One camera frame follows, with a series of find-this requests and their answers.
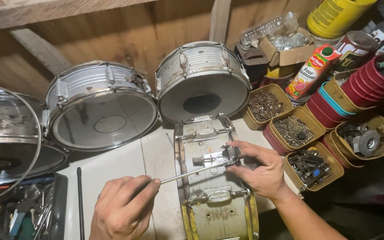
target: del monte juice carton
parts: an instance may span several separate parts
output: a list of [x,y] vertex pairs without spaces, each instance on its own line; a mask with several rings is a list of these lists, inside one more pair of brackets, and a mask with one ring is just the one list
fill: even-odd
[[314,84],[318,78],[323,75],[324,71],[328,70],[340,56],[342,56],[342,54],[328,44],[318,47],[285,91],[296,100],[306,96],[306,92],[311,88],[312,84]]

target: silver snare drum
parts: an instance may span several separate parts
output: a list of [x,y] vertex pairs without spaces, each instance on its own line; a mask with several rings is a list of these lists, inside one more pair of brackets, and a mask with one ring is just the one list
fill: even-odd
[[155,76],[161,116],[173,123],[218,113],[229,117],[250,95],[245,69],[222,43],[185,44],[161,62]]
[[[221,146],[238,140],[231,121],[220,114],[190,122],[174,129],[177,175],[228,160]],[[259,238],[254,194],[224,166],[184,177],[177,183],[188,240]]]
[[[37,116],[42,116],[44,104],[40,100],[19,95],[29,103]],[[0,90],[0,184],[14,182],[26,172],[34,159],[37,143],[38,129],[32,113],[21,100]],[[65,150],[44,140],[28,176],[56,170],[66,158]]]
[[130,143],[158,117],[146,79],[114,62],[93,61],[65,70],[50,84],[45,103],[44,135],[77,151]]

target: white table surface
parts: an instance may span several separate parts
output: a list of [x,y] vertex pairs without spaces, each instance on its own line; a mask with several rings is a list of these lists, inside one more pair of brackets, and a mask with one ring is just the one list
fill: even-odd
[[[238,138],[256,145],[272,149],[261,131],[252,131],[242,118],[232,121]],[[76,177],[77,167],[82,169],[82,194],[84,205],[85,239],[90,235],[91,219],[97,197],[104,184],[115,178],[125,176],[150,175],[152,178],[165,180],[176,176],[174,168],[174,150],[166,133],[172,138],[173,127],[157,123],[146,136],[121,146],[114,150],[96,155],[96,153],[74,153],[68,160],[85,158],[72,162],[69,167],[59,171],[69,178],[65,239],[79,239],[79,211],[78,185]],[[288,186],[296,193],[300,191],[294,186],[290,178],[284,174]],[[266,198],[256,195],[259,213],[275,208]],[[154,210],[149,229],[142,240],[184,240],[186,235],[180,211],[177,182],[169,182],[161,186],[155,198]]]

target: del monte logo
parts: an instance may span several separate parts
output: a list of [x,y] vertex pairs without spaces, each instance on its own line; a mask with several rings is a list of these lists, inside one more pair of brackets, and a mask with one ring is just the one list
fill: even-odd
[[313,54],[309,58],[309,63],[312,65],[312,67],[318,68],[318,69],[321,69],[325,66],[324,60],[316,54]]

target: wooden wall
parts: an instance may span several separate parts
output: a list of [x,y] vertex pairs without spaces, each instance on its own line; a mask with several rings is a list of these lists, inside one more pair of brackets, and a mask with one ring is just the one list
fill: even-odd
[[[306,25],[320,0],[232,0],[226,44],[233,48],[242,30],[284,12],[300,14]],[[213,0],[159,0],[115,8],[28,27],[52,43],[73,64],[107,60],[147,72],[188,42],[208,40]],[[7,30],[0,30],[0,86],[44,98],[52,74]]]

